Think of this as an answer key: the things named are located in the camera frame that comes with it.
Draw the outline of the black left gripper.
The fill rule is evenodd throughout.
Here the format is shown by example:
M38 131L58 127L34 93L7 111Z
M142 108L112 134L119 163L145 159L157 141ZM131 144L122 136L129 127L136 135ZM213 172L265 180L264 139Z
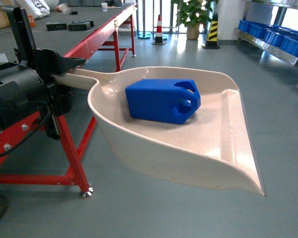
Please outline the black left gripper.
M29 101L42 104L40 109L36 107L34 110L40 112L47 136L59 140L61 138L60 132L53 115L62 116L70 112L73 105L73 88L64 85L54 85L50 73L43 68L47 60L39 57L39 51L35 45L26 10L16 6L3 6L1 10L7 14L9 19L18 46L16 55L20 64L36 71L40 81L46 87L46 89L41 91L38 91L37 87L31 89L30 92L34 93L34 98ZM56 59L55 74L57 75L65 74L87 63L87 59L84 58L57 56Z

